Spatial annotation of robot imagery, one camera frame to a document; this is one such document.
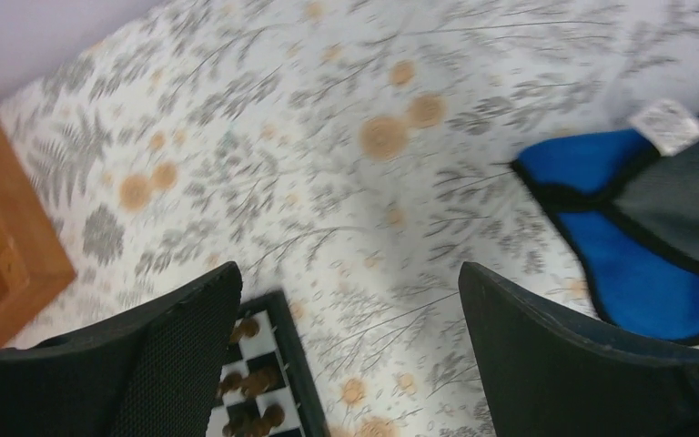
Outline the blue black cloth pouch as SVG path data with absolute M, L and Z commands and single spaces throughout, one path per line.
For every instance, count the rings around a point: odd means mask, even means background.
M 579 260 L 601 320 L 699 345 L 699 116 L 548 139 L 512 171 Z

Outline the black white chess board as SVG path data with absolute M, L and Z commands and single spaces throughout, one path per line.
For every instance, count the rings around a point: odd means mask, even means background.
M 235 327 L 259 333 L 229 344 L 207 436 L 328 436 L 328 425 L 289 303 L 271 291 L 240 306 Z

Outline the floral patterned table mat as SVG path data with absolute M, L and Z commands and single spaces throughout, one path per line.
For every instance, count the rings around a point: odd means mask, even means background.
M 699 112 L 699 1 L 172 1 L 0 101 L 76 280 L 15 347 L 227 262 L 283 289 L 332 436 L 491 436 L 479 262 L 587 315 L 508 163 Z

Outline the brown chess pawn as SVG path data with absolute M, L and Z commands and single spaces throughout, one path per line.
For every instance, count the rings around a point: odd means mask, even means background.
M 238 344 L 241 340 L 255 337 L 259 331 L 260 325 L 255 318 L 242 319 L 231 332 L 229 343 Z

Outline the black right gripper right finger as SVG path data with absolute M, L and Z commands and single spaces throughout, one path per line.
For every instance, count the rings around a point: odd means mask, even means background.
M 699 349 L 616 328 L 474 262 L 461 305 L 500 436 L 699 436 Z

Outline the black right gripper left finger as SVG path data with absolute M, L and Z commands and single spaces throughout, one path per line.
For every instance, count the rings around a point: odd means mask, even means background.
M 241 299 L 227 262 L 29 349 L 0 349 L 0 436 L 202 436 Z

